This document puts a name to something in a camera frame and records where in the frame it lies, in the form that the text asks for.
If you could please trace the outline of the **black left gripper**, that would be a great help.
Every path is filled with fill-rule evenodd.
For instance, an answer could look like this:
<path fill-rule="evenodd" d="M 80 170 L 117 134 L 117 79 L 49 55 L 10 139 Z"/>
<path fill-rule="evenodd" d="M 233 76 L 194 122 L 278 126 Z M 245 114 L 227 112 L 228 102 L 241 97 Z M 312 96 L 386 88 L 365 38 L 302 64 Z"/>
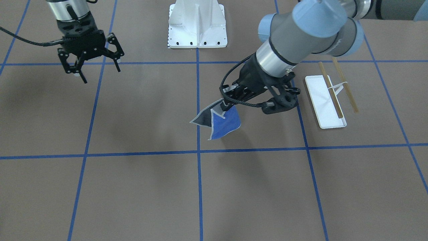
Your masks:
<path fill-rule="evenodd" d="M 289 111 L 298 106 L 298 95 L 301 90 L 291 85 L 291 80 L 295 77 L 294 72 L 287 71 L 282 77 L 271 76 L 260 67 L 256 54 L 248 56 L 242 63 L 244 66 L 240 69 L 239 77 L 234 84 L 248 87 L 255 93 L 255 97 L 269 90 L 273 97 L 262 103 L 261 109 L 264 114 Z"/>

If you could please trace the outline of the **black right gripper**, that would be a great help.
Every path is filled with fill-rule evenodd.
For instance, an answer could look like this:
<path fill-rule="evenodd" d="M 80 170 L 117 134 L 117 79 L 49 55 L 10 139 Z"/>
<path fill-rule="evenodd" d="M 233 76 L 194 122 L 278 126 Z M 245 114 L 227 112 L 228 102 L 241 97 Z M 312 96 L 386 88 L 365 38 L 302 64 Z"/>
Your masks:
<path fill-rule="evenodd" d="M 104 32 L 97 28 L 91 13 L 79 20 L 57 20 L 57 25 L 63 34 L 63 42 L 60 43 L 62 48 L 58 48 L 58 57 L 67 74 L 72 73 L 80 77 L 84 84 L 87 84 L 87 79 L 81 70 L 84 61 L 100 57 L 103 51 L 106 58 L 113 60 L 117 72 L 121 72 L 119 62 L 124 56 L 124 50 L 118 38 L 113 32 L 110 32 L 105 38 Z M 116 48 L 115 51 L 108 48 L 111 45 Z M 73 65 L 68 62 L 69 53 L 77 56 Z"/>

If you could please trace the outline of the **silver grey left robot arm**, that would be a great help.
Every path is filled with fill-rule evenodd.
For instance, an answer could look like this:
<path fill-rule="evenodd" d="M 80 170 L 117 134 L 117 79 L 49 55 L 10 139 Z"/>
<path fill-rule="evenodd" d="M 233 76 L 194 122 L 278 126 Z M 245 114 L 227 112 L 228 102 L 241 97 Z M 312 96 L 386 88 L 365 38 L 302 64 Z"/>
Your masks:
<path fill-rule="evenodd" d="M 245 58 L 230 90 L 221 84 L 226 110 L 242 104 L 265 114 L 289 111 L 300 89 L 293 69 L 310 54 L 347 56 L 362 44 L 361 19 L 427 20 L 426 0 L 300 0 L 286 14 L 267 15 L 259 34 L 263 44 Z"/>

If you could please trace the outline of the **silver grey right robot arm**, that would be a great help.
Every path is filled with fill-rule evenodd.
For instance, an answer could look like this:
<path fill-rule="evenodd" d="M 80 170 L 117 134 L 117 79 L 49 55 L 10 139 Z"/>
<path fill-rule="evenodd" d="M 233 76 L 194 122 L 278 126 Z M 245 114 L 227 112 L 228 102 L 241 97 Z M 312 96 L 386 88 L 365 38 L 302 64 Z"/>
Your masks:
<path fill-rule="evenodd" d="M 105 56 L 113 60 L 117 71 L 120 72 L 119 61 L 124 51 L 116 35 L 98 29 L 88 3 L 96 0 L 47 0 L 47 4 L 55 15 L 58 29 L 63 37 L 54 42 L 58 48 L 58 57 L 66 73 L 80 76 L 84 83 L 86 78 L 82 73 L 85 61 Z"/>

